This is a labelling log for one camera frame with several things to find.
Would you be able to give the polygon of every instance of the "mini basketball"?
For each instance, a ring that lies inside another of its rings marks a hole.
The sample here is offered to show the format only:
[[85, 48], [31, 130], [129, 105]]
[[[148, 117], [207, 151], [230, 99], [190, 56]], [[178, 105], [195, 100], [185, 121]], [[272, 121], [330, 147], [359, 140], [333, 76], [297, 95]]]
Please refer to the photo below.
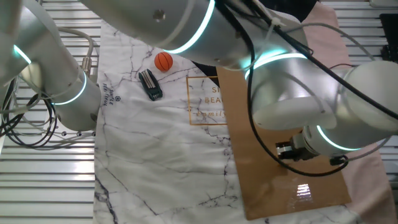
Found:
[[162, 52], [156, 55], [155, 65], [162, 72], [167, 72], [173, 66], [173, 58], [170, 54]]

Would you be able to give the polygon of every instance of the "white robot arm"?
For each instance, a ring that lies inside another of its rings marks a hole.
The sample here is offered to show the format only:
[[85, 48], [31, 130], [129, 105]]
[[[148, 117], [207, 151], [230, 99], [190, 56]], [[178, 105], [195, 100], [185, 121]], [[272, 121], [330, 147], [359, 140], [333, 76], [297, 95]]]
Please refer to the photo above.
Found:
[[[242, 34], [217, 10], [215, 0], [81, 2], [125, 34], [172, 54], [227, 69], [244, 69], [251, 64], [251, 52]], [[282, 159], [310, 159], [319, 154], [339, 157], [397, 134], [397, 120], [314, 66], [273, 33], [269, 24], [258, 19], [242, 1], [225, 2], [251, 15], [235, 14], [235, 18], [253, 42], [258, 59], [251, 93], [254, 122], [273, 130], [303, 128], [291, 142], [278, 145]], [[40, 64], [42, 89], [47, 94], [64, 91], [69, 83], [74, 83], [76, 76], [79, 77], [80, 82], [73, 84], [73, 91], [53, 101], [66, 127], [79, 131], [94, 128], [100, 105], [98, 87], [85, 78], [64, 48], [49, 15], [33, 0], [23, 0], [23, 3], [15, 44]], [[282, 30], [300, 26], [300, 22], [288, 14], [262, 8]], [[303, 29], [289, 32], [289, 35], [301, 45], [307, 45]], [[23, 58], [12, 57], [0, 81], [8, 82], [27, 65]], [[394, 100], [398, 90], [393, 86], [398, 83], [396, 71], [398, 65], [392, 62], [371, 62], [354, 69], [334, 70], [368, 97], [398, 113], [398, 103]]]
[[[127, 35], [198, 63], [229, 69], [250, 64], [248, 48], [215, 9], [214, 0], [81, 2]], [[251, 13], [239, 1], [230, 3]], [[282, 30], [300, 25], [289, 15], [270, 10], [268, 14], [280, 20]], [[262, 57], [253, 75], [255, 123], [274, 130], [304, 127], [290, 143], [290, 150], [298, 150], [293, 159], [319, 154], [336, 157], [397, 133], [394, 118], [343, 88], [280, 36], [274, 34], [265, 41], [267, 24], [262, 23], [265, 29], [260, 29], [247, 18], [236, 18], [249, 34], [256, 57]], [[302, 29], [289, 35], [307, 44]], [[397, 70], [398, 65], [391, 62], [371, 62], [335, 73], [397, 113], [394, 96], [398, 91], [391, 84], [398, 82]]]

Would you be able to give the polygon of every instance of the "brown cardboard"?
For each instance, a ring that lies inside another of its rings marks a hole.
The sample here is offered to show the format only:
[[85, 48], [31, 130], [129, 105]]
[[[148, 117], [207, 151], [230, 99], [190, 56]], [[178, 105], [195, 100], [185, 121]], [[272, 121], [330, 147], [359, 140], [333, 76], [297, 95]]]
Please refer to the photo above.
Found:
[[[217, 68], [217, 74], [248, 220], [351, 202], [341, 172], [328, 177], [305, 177], [272, 160], [251, 130], [243, 74], [223, 68]], [[288, 141], [300, 131], [257, 130], [275, 154], [275, 143]], [[306, 172], [336, 168], [329, 165], [325, 157], [295, 162], [291, 166]]]

